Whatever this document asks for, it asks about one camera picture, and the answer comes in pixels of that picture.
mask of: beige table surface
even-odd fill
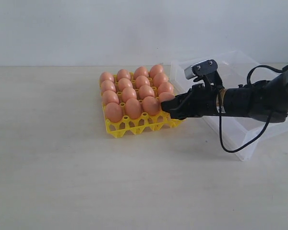
[[[288,229],[288,133],[246,162],[202,119],[114,139],[97,79],[120,68],[0,68],[0,230]]]

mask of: wire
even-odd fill
[[[222,138],[221,94],[220,94],[220,90],[219,89],[217,90],[217,94],[218,94],[218,100],[219,100],[219,137],[220,137],[221,146],[222,146],[223,150],[226,151],[226,152],[229,152],[229,153],[239,152],[240,150],[244,149],[245,147],[247,147],[250,144],[252,144],[253,142],[255,142],[258,138],[260,138],[262,136],[262,134],[264,134],[265,130],[268,128],[268,125],[270,123],[273,111],[271,111],[271,113],[269,114],[263,129],[261,130],[261,132],[256,137],[254,137],[252,140],[250,140],[246,144],[242,145],[240,148],[237,148],[235,150],[228,150],[228,149],[225,148],[224,143],[223,143],[223,138]]]
[[[281,70],[281,69],[275,69],[275,68],[273,68],[271,66],[267,66],[267,65],[256,66],[253,69],[251,69],[251,71],[248,73],[248,76],[246,77],[246,83],[248,84],[248,86],[252,85],[251,84],[251,75],[253,74],[254,70],[257,69],[257,68],[267,68],[267,69],[272,70],[272,71],[274,71],[276,73],[282,73],[283,72],[283,70]]]

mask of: egg tray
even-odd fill
[[[132,84],[133,88],[135,88],[135,80],[133,79],[133,73],[130,72],[131,78],[132,78]],[[148,113],[143,112],[141,116],[138,119],[131,119],[129,116],[126,115],[125,112],[125,103],[121,100],[121,92],[118,91],[118,83],[116,79],[116,75],[113,75],[115,78],[115,86],[117,89],[117,95],[120,99],[120,106],[123,109],[124,116],[119,122],[111,122],[109,119],[105,117],[105,108],[106,106],[102,104],[102,110],[104,114],[104,120],[106,125],[106,131],[108,134],[111,134],[115,138],[121,138],[125,135],[127,131],[130,131],[131,133],[137,135],[141,134],[146,128],[150,129],[151,131],[157,131],[161,129],[162,127],[177,127],[182,121],[177,119],[171,119],[169,113],[166,113],[162,110],[155,115],[150,116]],[[155,97],[157,97],[157,88],[153,86],[153,80],[151,78],[148,78],[151,84],[151,87],[153,88],[155,92]],[[139,98],[138,89],[135,89],[137,96]]]

